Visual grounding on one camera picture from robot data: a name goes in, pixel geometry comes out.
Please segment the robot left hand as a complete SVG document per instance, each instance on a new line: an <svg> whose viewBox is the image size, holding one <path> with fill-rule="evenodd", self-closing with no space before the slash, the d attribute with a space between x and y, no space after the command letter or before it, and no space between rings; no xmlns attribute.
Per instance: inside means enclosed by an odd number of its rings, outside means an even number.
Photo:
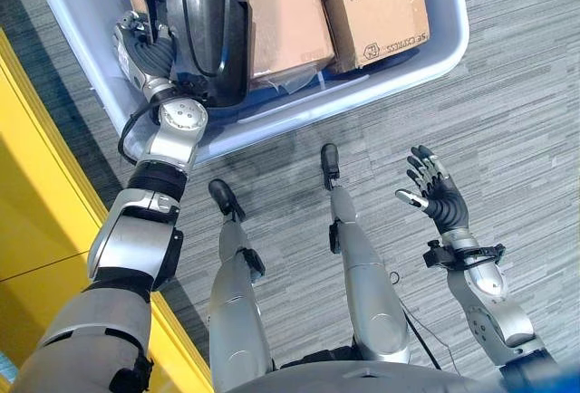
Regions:
<svg viewBox="0 0 580 393"><path fill-rule="evenodd" d="M160 0L145 0L146 12L128 10L113 29L113 47L121 71L147 102L173 87L170 81L176 44L164 22L167 8Z"/></svg>

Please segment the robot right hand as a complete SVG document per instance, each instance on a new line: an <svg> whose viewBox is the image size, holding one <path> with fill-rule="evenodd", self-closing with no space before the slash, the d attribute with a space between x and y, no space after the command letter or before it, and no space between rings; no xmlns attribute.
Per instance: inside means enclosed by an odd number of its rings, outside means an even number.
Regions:
<svg viewBox="0 0 580 393"><path fill-rule="evenodd" d="M423 145L411 148L407 157L408 178L419 189L415 194L397 189L395 196L428 216L437 227L444 244L465 251L479 247L469 230L469 210L451 174L440 157Z"/></svg>

